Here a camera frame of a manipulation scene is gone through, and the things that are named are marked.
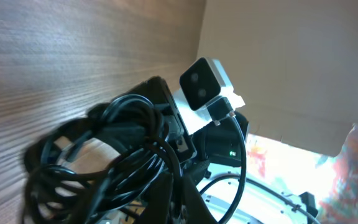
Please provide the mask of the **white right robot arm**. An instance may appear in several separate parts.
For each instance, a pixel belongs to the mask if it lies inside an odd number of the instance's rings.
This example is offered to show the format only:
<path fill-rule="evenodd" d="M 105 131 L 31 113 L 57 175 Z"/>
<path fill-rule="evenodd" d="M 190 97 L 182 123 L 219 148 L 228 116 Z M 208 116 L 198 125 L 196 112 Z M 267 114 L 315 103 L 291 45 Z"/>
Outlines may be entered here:
<path fill-rule="evenodd" d="M 181 216 L 160 211 L 157 196 L 136 223 L 317 223 L 314 196 L 282 195 L 246 176 L 248 120 L 234 109 L 244 105 L 233 92 L 213 103 L 191 109 L 185 94 L 173 94 L 188 151 L 181 195 Z"/>

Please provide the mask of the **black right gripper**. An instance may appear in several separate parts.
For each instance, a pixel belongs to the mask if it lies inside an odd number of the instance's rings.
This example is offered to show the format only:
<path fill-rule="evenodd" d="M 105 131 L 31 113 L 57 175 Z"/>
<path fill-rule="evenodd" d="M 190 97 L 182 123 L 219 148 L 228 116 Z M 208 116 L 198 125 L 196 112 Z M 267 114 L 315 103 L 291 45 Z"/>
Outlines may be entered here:
<path fill-rule="evenodd" d="M 125 97 L 140 95 L 153 104 L 168 124 L 167 142 L 175 150 L 179 162 L 195 158 L 197 161 L 209 160 L 210 163 L 231 167 L 241 166 L 241 139 L 238 130 L 230 119 L 221 121 L 219 126 L 209 123 L 194 133 L 194 144 L 185 128 L 177 104 L 162 77 L 152 77 L 129 91 L 116 97 L 122 101 Z M 96 139 L 123 153 L 131 143 L 138 143 L 143 133 L 134 122 L 127 121 L 117 127 L 106 126 L 96 135 Z"/>

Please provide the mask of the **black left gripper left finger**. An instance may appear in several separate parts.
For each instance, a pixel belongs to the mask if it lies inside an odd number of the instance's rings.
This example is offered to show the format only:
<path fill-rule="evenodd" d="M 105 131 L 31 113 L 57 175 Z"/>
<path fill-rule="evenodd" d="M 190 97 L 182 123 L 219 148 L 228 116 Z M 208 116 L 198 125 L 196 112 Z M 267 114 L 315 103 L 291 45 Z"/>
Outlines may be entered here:
<path fill-rule="evenodd" d="M 145 191 L 142 200 L 146 203 L 144 211 L 136 218 L 135 224 L 166 224 L 170 210 L 173 190 L 173 177 L 164 172 L 160 174 Z"/>

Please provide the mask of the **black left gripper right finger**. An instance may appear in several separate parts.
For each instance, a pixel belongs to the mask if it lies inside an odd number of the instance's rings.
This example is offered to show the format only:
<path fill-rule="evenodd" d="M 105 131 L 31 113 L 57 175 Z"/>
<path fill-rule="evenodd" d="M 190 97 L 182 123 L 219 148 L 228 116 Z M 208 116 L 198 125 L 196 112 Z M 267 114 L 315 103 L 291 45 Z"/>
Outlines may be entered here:
<path fill-rule="evenodd" d="M 218 224 L 208 210 L 198 189 L 189 175 L 181 179 L 182 205 L 186 224 Z"/>

